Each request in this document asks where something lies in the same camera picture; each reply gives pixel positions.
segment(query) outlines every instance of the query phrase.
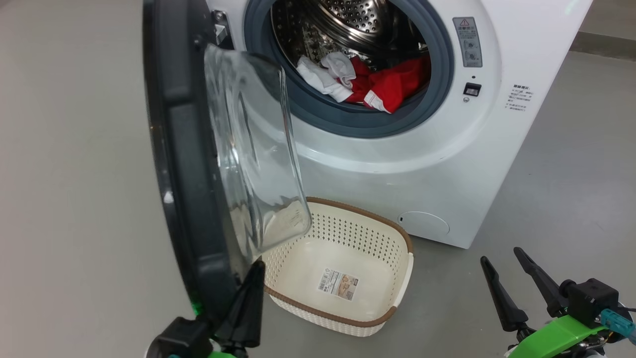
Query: stainless steel drum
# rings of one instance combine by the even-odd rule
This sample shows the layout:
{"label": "stainless steel drum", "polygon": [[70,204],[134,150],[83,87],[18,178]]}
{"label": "stainless steel drum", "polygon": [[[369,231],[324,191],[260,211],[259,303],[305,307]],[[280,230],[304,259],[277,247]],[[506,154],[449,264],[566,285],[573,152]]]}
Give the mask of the stainless steel drum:
{"label": "stainless steel drum", "polygon": [[305,55],[355,55],[372,70],[392,67],[427,51],[408,17],[386,0],[278,0],[271,10],[274,35],[296,67]]}

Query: washing machine door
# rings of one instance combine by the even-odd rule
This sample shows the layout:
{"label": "washing machine door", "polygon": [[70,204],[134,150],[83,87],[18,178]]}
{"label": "washing machine door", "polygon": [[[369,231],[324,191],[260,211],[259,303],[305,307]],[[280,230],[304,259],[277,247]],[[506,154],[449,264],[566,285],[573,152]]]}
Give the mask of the washing machine door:
{"label": "washing machine door", "polygon": [[214,331],[260,254],[311,225],[284,72],[215,46],[204,0],[145,0],[143,24],[163,209],[193,308]]}

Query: laundry basket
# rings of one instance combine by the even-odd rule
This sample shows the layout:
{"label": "laundry basket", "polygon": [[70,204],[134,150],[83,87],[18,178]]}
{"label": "laundry basket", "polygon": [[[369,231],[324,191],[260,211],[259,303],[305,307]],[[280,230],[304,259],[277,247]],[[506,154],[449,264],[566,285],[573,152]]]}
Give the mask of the laundry basket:
{"label": "laundry basket", "polygon": [[341,333],[370,336],[395,313],[413,250],[397,224],[368,211],[308,197],[312,228],[263,254],[265,291],[283,309]]}

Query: washing machine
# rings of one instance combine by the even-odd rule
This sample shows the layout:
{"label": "washing machine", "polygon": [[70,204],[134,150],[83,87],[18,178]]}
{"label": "washing machine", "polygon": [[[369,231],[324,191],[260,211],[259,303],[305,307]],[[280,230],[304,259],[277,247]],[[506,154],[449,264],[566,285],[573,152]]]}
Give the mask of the washing machine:
{"label": "washing machine", "polygon": [[[414,236],[462,248],[480,228],[590,3],[207,0],[235,49],[284,69],[307,195],[364,208]],[[379,19],[384,12],[399,15]],[[338,37],[320,18],[346,31]],[[392,114],[337,103],[295,70],[299,54],[319,61],[333,42],[375,66],[384,59],[364,37],[380,30],[390,37],[398,21],[411,31],[396,36],[413,38],[411,45],[384,51],[423,47],[431,74]],[[381,42],[380,35],[371,40]]]}

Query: warning label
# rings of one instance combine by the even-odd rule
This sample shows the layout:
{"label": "warning label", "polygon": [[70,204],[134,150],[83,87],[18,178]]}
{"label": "warning label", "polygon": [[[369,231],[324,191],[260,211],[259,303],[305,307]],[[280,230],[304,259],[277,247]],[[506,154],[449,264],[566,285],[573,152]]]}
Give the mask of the warning label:
{"label": "warning label", "polygon": [[525,112],[526,108],[532,100],[534,92],[529,86],[513,85],[506,100],[505,109],[512,111]]}
{"label": "warning label", "polygon": [[455,17],[453,24],[462,49],[464,67],[481,67],[481,44],[474,17]]}
{"label": "warning label", "polygon": [[352,301],[358,283],[359,280],[351,275],[326,268],[322,272],[318,290]]}

